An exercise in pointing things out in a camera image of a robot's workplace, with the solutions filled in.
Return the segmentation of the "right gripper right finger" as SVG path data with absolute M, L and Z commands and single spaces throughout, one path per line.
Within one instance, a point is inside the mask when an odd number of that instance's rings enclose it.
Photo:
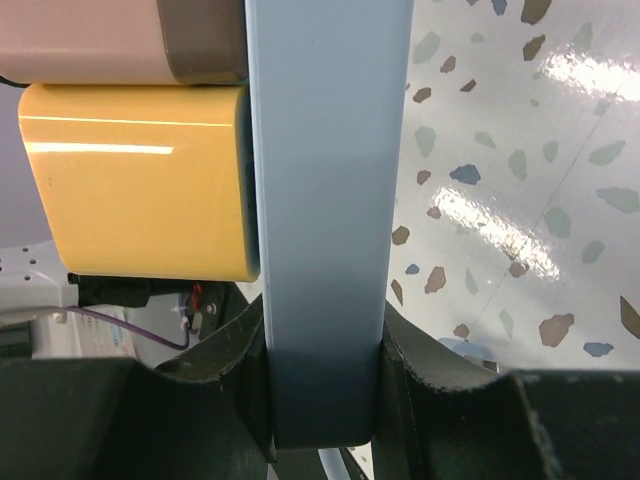
M 477 365 L 385 312 L 379 479 L 635 479 L 635 371 Z

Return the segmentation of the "blue power strip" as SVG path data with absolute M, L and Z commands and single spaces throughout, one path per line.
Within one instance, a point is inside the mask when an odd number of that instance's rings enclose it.
M 280 450 L 372 436 L 412 15 L 409 1 L 246 5 Z

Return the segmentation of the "mauve plug adapter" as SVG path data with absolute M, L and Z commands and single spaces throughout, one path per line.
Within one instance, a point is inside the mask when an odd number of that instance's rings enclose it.
M 14 83 L 198 85 L 247 75 L 241 1 L 1 4 L 1 76 Z

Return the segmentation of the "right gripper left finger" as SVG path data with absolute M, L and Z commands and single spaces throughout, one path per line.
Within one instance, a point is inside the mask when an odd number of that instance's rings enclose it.
M 263 308 L 176 358 L 6 359 L 5 479 L 263 479 Z

